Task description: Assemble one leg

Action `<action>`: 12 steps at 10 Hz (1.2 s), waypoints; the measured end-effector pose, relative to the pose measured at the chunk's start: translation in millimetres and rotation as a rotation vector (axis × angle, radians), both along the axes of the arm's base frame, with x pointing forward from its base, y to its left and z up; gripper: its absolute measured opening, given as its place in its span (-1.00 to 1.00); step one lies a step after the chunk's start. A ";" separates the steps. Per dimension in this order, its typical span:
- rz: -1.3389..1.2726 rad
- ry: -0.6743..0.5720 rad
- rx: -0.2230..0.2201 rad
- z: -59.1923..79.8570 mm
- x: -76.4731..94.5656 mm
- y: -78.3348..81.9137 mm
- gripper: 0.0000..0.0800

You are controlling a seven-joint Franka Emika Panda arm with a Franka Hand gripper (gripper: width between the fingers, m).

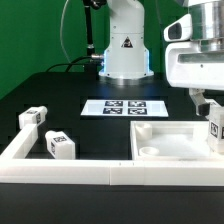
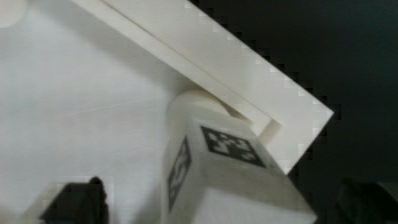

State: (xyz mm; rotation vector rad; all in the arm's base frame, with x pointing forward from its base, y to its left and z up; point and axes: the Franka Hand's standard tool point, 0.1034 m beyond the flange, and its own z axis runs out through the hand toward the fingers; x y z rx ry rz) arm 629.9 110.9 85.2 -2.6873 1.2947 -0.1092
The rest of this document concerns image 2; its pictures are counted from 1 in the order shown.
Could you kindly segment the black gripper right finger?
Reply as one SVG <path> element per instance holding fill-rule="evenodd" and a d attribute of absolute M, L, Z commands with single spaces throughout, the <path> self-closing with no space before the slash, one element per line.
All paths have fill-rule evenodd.
<path fill-rule="evenodd" d="M 398 224 L 398 182 L 340 181 L 331 224 Z"/>

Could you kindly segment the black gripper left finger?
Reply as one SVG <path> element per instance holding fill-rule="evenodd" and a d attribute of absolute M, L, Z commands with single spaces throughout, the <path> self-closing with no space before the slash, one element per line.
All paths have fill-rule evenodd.
<path fill-rule="evenodd" d="M 108 204 L 102 181 L 67 183 L 38 216 L 44 224 L 108 224 Z"/>

